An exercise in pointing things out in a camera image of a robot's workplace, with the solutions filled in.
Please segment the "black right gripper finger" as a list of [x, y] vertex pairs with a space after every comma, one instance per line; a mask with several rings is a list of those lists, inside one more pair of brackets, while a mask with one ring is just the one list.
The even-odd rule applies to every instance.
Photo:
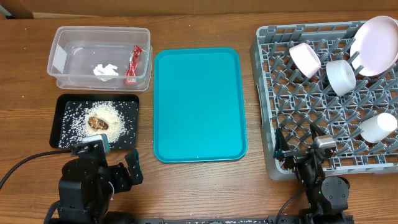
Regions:
[[274, 159], [283, 159], [284, 153], [288, 151], [288, 144], [280, 128], [275, 131]]
[[311, 137], [313, 140], [316, 137], [323, 135], [323, 131], [320, 129], [320, 127], [316, 123], [310, 123], [310, 132], [311, 132]]

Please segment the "brown food scrap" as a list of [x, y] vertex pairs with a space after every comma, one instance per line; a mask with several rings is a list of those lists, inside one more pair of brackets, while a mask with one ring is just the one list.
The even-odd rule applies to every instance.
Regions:
[[109, 128], [109, 125], [105, 121], [97, 118], [96, 116], [91, 116], [88, 118], [88, 125], [95, 131], [107, 130]]

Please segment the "grey bowl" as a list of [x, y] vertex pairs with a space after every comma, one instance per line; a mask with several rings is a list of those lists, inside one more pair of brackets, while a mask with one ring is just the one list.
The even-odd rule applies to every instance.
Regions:
[[330, 86], [338, 96], [343, 96], [356, 87], [354, 71], [345, 60], [328, 62], [326, 74]]

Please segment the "white cup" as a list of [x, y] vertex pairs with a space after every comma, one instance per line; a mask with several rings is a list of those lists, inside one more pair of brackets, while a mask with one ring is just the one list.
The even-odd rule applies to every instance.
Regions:
[[381, 113], [363, 121], [359, 127], [365, 141], [378, 143], [397, 129], [397, 119], [392, 114]]

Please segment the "pink bowl with rice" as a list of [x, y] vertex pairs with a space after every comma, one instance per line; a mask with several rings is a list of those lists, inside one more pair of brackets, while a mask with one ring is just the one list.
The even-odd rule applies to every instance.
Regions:
[[296, 67], [307, 78], [312, 78], [321, 68], [321, 62], [315, 51], [306, 43], [289, 49], [289, 54]]

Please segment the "white napkin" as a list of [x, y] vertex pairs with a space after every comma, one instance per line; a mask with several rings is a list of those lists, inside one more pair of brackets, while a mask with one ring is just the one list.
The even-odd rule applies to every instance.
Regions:
[[118, 67], [113, 64], [108, 64], [107, 66], [103, 66], [102, 64], [98, 64], [94, 69], [93, 73], [97, 77], [97, 79], [106, 82], [111, 80], [110, 76], [118, 76], [117, 72]]

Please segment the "white round plate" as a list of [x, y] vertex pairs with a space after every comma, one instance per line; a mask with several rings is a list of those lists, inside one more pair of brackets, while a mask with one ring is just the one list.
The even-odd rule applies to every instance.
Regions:
[[359, 74], [373, 77], [385, 72], [397, 60], [397, 21], [377, 16], [365, 22], [354, 36], [350, 47], [353, 68]]

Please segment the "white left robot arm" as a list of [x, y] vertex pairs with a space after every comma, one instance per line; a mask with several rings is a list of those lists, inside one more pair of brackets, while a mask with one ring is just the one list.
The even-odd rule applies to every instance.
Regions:
[[136, 223], [130, 213], [110, 212], [117, 193], [128, 192], [143, 182], [139, 153], [135, 149], [122, 162], [110, 166], [106, 161], [109, 144], [100, 140], [72, 146], [76, 159], [62, 168], [58, 183], [60, 199], [54, 202], [44, 223]]

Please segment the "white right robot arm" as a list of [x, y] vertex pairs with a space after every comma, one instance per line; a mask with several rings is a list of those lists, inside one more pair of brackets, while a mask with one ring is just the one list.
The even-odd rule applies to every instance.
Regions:
[[[271, 223], [354, 223], [352, 216], [346, 216], [350, 183], [344, 177], [327, 177], [322, 163], [336, 151], [335, 139], [323, 132], [315, 123], [310, 124], [313, 143], [305, 151], [291, 151], [281, 129], [275, 131], [273, 158], [284, 161], [286, 169], [292, 169], [302, 183], [303, 190], [283, 204], [276, 217], [269, 217]], [[308, 208], [298, 215], [284, 215], [284, 209], [296, 198], [305, 194]]]

